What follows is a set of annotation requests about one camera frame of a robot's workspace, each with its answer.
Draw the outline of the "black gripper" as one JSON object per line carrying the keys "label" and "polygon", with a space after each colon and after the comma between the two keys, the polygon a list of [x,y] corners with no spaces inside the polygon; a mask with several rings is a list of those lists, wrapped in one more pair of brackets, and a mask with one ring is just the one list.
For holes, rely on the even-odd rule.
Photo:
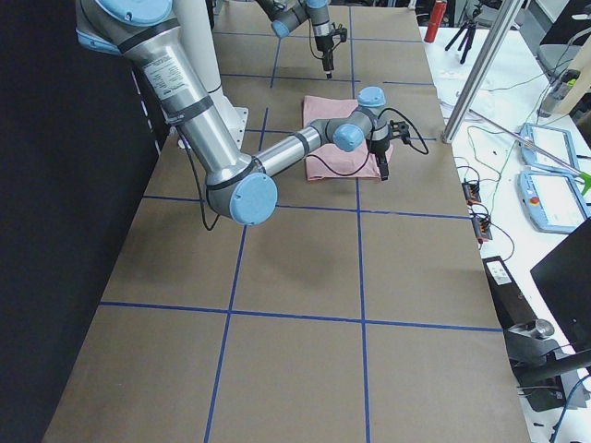
{"label": "black gripper", "polygon": [[411,144],[409,125],[404,121],[390,121],[378,129],[373,130],[368,136],[368,152],[375,156],[381,181],[387,181],[389,179],[386,151],[389,149],[391,141],[398,138],[405,145]]}
{"label": "black gripper", "polygon": [[327,79],[332,79],[334,63],[332,52],[341,42],[347,40],[347,28],[343,24],[336,25],[327,22],[313,26],[313,36],[316,50],[313,55],[321,59],[322,69]]}

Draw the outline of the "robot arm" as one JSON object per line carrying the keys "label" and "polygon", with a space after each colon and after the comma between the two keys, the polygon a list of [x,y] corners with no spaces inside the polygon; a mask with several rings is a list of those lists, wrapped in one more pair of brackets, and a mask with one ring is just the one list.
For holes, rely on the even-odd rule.
{"label": "robot arm", "polygon": [[345,118],[314,120],[251,156],[241,151],[228,125],[237,114],[221,88],[205,2],[78,1],[76,19],[82,46],[122,55],[141,71],[189,159],[206,172],[200,195],[217,214],[239,224],[265,222],[278,198],[273,176],[326,144],[350,152],[366,142],[381,179],[387,179],[391,140],[409,141],[407,124],[385,117],[383,90],[366,87]]}
{"label": "robot arm", "polygon": [[336,25],[330,19],[329,1],[268,1],[257,0],[271,22],[271,29],[279,39],[288,37],[300,25],[307,22],[308,38],[314,38],[316,49],[309,43],[314,58],[322,63],[322,70],[327,79],[334,71],[334,52],[347,41],[348,29],[342,24]]}

